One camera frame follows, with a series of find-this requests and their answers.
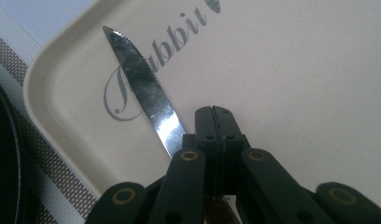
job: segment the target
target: black plate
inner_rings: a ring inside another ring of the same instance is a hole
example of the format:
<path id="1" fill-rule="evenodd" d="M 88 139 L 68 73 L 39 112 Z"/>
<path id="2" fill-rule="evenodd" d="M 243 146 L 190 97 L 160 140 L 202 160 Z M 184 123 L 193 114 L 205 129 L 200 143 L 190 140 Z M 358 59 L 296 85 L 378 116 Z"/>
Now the black plate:
<path id="1" fill-rule="evenodd" d="M 22 223 L 21 144 L 11 105 L 0 87 L 0 223 Z"/>

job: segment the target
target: knife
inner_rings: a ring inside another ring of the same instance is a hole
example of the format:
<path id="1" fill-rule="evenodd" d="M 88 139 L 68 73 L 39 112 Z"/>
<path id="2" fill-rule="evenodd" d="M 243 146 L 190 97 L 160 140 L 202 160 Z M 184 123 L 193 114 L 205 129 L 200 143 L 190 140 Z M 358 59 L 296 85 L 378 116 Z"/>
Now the knife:
<path id="1" fill-rule="evenodd" d="M 185 130 L 167 96 L 135 45 L 112 28 L 103 27 L 135 97 L 170 157 L 182 148 Z"/>

